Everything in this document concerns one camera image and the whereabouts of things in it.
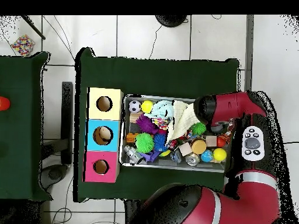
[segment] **white tile floor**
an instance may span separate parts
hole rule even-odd
[[[57,139],[60,137],[61,113],[57,111],[53,112],[51,109],[60,108],[61,82],[70,81],[75,83],[75,69],[73,66],[70,66],[74,65],[74,60],[66,46],[45,19],[42,20],[41,16],[30,16],[30,18],[39,30],[43,29],[43,34],[46,36],[46,40],[43,42],[41,42],[41,38],[20,17],[14,21],[0,18],[0,26],[6,25],[2,29],[2,32],[10,43],[14,42],[19,36],[27,34],[36,43],[33,53],[48,51],[51,53],[49,64],[60,65],[47,66],[48,71],[44,72],[43,77],[45,107],[44,138]],[[155,32],[160,27],[154,16],[56,16],[61,27],[64,29],[67,36],[66,39],[54,16],[45,16],[45,18],[56,29],[66,45],[68,45],[68,39],[74,57],[82,47],[92,47],[95,55],[98,57],[119,56],[148,59],[155,40]],[[240,68],[244,69],[246,16],[222,15],[219,20],[215,18],[211,15],[193,15],[191,20],[190,16],[187,17],[188,23],[183,23],[179,27],[173,29],[161,27],[157,32],[157,40],[151,58],[169,60],[189,60],[191,58],[192,60],[217,61],[237,58]],[[287,59],[282,61],[273,59],[276,58],[273,54],[282,54],[282,44],[286,42],[286,39],[277,39],[275,36],[282,37],[283,33],[278,34],[273,30],[276,28],[276,23],[271,23],[273,18],[273,16],[258,16],[256,18],[253,53],[253,89],[264,89],[273,99],[274,106],[278,112],[284,141],[296,141],[299,139],[299,132],[296,132],[297,134],[294,133],[296,131],[295,119],[298,118],[298,114],[292,114],[290,109],[293,109],[299,102],[295,97],[295,91],[292,91],[292,87],[298,84],[295,84],[295,79],[290,80],[288,77],[279,77],[278,72],[271,74],[270,70],[276,65],[278,67],[283,66],[285,73],[283,76],[286,76],[287,72],[295,75],[298,71],[295,70],[295,66],[298,66],[299,63],[297,62],[297,65],[293,64],[294,70],[287,70]],[[298,43],[294,43],[293,48],[299,50]],[[0,35],[0,54],[13,55],[13,51],[8,46],[3,35]],[[294,60],[297,58],[297,53],[295,52],[289,55]],[[244,78],[244,71],[241,71],[241,89],[244,88]],[[299,202],[299,192],[296,190],[298,185],[295,183],[295,175],[298,170],[295,163],[296,148],[299,148],[299,146],[289,145],[286,147],[286,152],[291,173],[293,199],[295,202]],[[49,166],[59,162],[59,156],[51,156],[44,160],[43,165]],[[44,224],[51,224],[55,211],[64,207],[67,188],[72,175],[73,169],[70,168],[66,178],[50,189],[53,201],[44,205]],[[68,192],[67,207],[72,211],[72,218],[65,224],[92,224],[99,221],[114,222],[114,211],[119,212],[115,215],[115,221],[124,224],[124,206],[121,200],[116,200],[115,208],[113,199],[90,199],[80,204],[74,203],[72,200],[72,184]],[[70,213],[66,213],[65,218],[68,219],[69,216]],[[54,223],[62,221],[63,218],[64,213],[58,213]]]

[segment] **wooden block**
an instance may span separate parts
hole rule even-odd
[[[118,152],[87,151],[83,182],[115,183],[119,174]]]
[[[180,152],[182,153],[182,156],[186,156],[190,153],[192,153],[192,149],[190,147],[190,144],[184,143],[183,145],[179,146]]]
[[[118,151],[120,121],[88,120],[87,151]]]
[[[217,147],[217,136],[206,136],[207,147]]]
[[[136,120],[138,120],[139,116],[143,113],[143,111],[140,111],[139,113],[130,113],[130,123],[135,123]]]
[[[89,87],[88,118],[120,120],[123,92],[120,89]]]

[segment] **control button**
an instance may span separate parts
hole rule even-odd
[[[255,155],[259,155],[259,154],[260,154],[260,152],[259,152],[257,149],[255,149],[255,150],[253,151],[253,153],[254,153]]]
[[[245,147],[248,149],[258,149],[260,147],[260,142],[256,138],[248,138],[245,141]]]

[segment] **green mat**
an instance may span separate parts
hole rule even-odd
[[[237,90],[237,59],[225,62],[194,60],[166,61],[128,58],[96,58],[89,48],[76,57],[75,148],[79,147],[78,198],[147,199],[165,184],[200,184],[214,190],[223,187],[223,174],[121,166],[116,183],[82,182],[86,88],[121,89],[126,94],[180,97],[234,92]]]
[[[41,158],[41,69],[47,52],[30,58],[0,57],[0,198],[50,200],[39,186]]]

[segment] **yellow block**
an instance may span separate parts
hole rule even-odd
[[[123,92],[120,89],[89,88],[88,117],[92,120],[120,120]]]

